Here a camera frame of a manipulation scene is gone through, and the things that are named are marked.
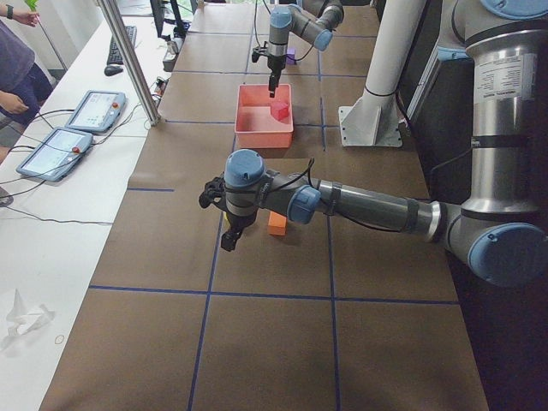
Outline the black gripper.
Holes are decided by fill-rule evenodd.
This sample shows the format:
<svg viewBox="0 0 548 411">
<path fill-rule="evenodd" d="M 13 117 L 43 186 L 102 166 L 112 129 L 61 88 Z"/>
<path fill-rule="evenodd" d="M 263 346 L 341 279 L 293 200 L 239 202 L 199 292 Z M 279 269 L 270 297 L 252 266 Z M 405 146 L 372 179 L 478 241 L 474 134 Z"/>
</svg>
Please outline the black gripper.
<svg viewBox="0 0 548 411">
<path fill-rule="evenodd" d="M 230 211 L 225 212 L 225 214 L 229 222 L 229 229 L 221 237 L 221 248 L 232 252 L 235 251 L 236 244 L 241 238 L 244 229 L 255 223 L 257 211 L 246 216 L 238 216 Z"/>
<path fill-rule="evenodd" d="M 275 56 L 270 54 L 267 60 L 267 66 L 271 70 L 268 82 L 268 91 L 271 98 L 276 96 L 276 90 L 279 86 L 280 74 L 285 69 L 286 55 Z"/>
</svg>

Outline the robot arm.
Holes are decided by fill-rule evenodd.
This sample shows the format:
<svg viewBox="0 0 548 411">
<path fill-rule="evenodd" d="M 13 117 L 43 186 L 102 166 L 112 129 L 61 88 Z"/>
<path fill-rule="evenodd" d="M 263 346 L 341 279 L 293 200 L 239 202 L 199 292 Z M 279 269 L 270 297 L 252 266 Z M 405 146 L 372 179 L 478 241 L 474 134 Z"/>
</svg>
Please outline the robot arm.
<svg viewBox="0 0 548 411">
<path fill-rule="evenodd" d="M 298 1 L 278 5 L 270 17 L 269 39 L 266 44 L 270 97 L 274 98 L 280 77 L 285 69 L 289 34 L 293 33 L 318 51 L 325 51 L 333 31 L 343 23 L 344 11 L 340 1 Z"/>
<path fill-rule="evenodd" d="M 541 49 L 547 43 L 544 1 L 447 1 L 440 41 L 474 61 L 471 194 L 460 205 L 394 197 L 307 172 L 285 176 L 255 151 L 229 155 L 220 178 L 219 207 L 231 251 L 258 209 L 308 223 L 315 212 L 338 215 L 381 231 L 441 242 L 477 276 L 499 287 L 524 284 L 547 270 L 547 235 L 533 224 L 529 192 L 532 126 Z"/>
</svg>

